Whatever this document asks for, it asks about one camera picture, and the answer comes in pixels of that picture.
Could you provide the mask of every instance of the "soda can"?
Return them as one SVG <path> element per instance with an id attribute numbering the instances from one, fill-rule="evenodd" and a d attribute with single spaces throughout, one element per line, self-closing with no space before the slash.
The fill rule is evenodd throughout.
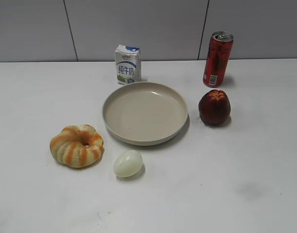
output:
<path id="1" fill-rule="evenodd" d="M 203 83 L 217 87 L 223 82 L 234 37 L 228 32 L 215 32 L 210 39 Z"/>

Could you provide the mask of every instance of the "egg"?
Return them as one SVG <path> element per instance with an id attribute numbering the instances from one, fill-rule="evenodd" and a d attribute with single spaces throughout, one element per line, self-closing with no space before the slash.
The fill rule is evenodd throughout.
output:
<path id="1" fill-rule="evenodd" d="M 136 150 L 128 150 L 122 153 L 114 164 L 114 172 L 119 177 L 133 176 L 143 166 L 143 158 Z"/>

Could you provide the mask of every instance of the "white milk carton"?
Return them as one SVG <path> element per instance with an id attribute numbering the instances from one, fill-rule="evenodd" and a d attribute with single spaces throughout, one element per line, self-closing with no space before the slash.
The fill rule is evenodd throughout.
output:
<path id="1" fill-rule="evenodd" d="M 139 48 L 119 45 L 115 50 L 115 61 L 119 84 L 142 81 Z"/>

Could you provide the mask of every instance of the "plate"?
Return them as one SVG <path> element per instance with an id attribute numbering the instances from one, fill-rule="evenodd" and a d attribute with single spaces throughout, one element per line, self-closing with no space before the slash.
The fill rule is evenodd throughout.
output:
<path id="1" fill-rule="evenodd" d="M 138 146 L 170 140 L 182 129 L 187 117 L 187 104 L 182 96 L 158 83 L 123 86 L 103 105 L 108 131 L 117 139 Z"/>

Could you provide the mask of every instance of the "pumpkin-shaped bread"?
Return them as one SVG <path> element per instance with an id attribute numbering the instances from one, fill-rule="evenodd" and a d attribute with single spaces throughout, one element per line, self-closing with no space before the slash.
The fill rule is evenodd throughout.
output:
<path id="1" fill-rule="evenodd" d="M 102 137 L 90 125 L 71 125 L 51 139 L 53 158 L 70 167 L 89 166 L 101 159 L 104 153 Z"/>

